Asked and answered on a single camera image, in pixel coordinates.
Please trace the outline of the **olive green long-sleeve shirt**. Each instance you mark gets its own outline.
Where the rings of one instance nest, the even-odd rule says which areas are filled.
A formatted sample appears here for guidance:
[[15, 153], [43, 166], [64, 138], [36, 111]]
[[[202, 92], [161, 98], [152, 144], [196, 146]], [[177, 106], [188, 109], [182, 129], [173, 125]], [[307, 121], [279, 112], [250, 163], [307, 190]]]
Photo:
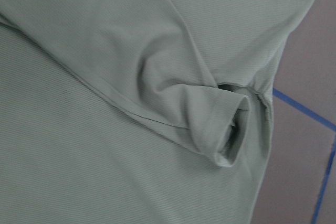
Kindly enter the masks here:
[[1, 223], [250, 223], [315, 0], [1, 0]]

